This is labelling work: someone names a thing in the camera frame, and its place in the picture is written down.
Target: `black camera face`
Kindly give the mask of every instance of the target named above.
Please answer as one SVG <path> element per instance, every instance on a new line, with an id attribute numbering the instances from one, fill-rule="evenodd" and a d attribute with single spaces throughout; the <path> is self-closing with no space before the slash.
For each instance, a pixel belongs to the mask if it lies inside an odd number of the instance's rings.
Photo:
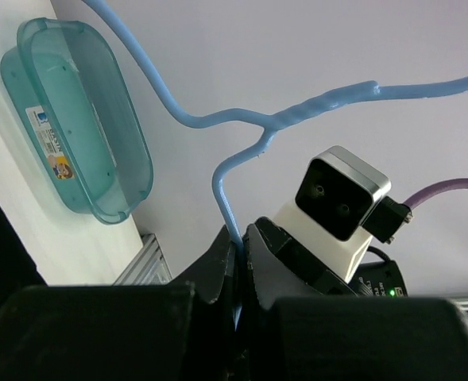
<path id="1" fill-rule="evenodd" d="M 314 159 L 296 196 L 297 206 L 340 241 L 359 226 L 373 199 L 369 192 L 321 159 Z"/>

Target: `white table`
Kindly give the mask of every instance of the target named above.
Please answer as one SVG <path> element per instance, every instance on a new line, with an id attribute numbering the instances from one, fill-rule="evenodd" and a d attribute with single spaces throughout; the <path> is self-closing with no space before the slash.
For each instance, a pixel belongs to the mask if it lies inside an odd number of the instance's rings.
<path id="1" fill-rule="evenodd" d="M 55 17 L 49 0 L 0 0 L 0 61 L 16 44 L 17 27 Z M 107 226 L 74 214 L 60 201 L 0 76 L 0 206 L 49 284 L 108 284 L 141 248 L 132 218 Z"/>

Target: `teal plastic container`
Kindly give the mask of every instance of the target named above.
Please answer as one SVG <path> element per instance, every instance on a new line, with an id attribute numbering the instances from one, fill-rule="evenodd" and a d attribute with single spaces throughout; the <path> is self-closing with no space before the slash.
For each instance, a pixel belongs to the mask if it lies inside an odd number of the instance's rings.
<path id="1" fill-rule="evenodd" d="M 110 47 L 78 21 L 20 25 L 2 80 L 64 204 L 105 224 L 128 218 L 153 165 Z"/>

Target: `blue wire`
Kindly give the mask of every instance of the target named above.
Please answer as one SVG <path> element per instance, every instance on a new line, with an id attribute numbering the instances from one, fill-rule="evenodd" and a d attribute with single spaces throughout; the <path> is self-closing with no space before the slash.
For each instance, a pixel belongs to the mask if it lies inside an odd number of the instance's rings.
<path id="1" fill-rule="evenodd" d="M 242 235 L 223 190 L 223 179 L 232 168 L 262 154 L 278 131 L 352 103 L 393 99 L 435 98 L 468 91 L 468 77 L 442 83 L 386 87 L 380 87 L 377 82 L 369 81 L 329 90 L 326 93 L 310 98 L 298 105 L 288 107 L 286 110 L 279 111 L 273 115 L 244 109 L 228 109 L 196 117 L 186 113 L 174 97 L 172 97 L 144 49 L 114 11 L 103 0 L 83 0 L 83 2 L 90 6 L 105 21 L 118 36 L 119 40 L 126 46 L 151 83 L 164 107 L 179 123 L 193 129 L 205 129 L 206 127 L 227 121 L 243 121 L 251 125 L 259 125 L 264 129 L 257 143 L 224 160 L 216 168 L 212 176 L 212 191 L 231 239 L 236 244 L 238 255 L 241 258 L 244 253 Z"/>

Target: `sticker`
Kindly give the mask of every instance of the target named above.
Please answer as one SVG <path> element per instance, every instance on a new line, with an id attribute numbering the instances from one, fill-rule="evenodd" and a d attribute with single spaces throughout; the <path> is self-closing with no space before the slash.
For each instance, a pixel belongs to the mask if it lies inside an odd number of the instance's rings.
<path id="1" fill-rule="evenodd" d="M 62 152 L 59 139 L 57 139 L 43 107 L 28 107 L 25 109 L 25 112 L 36 134 L 37 141 L 39 141 L 41 149 L 46 156 L 48 165 L 53 170 L 55 176 L 58 179 L 73 179 L 75 175 L 73 174 L 72 166 Z"/>

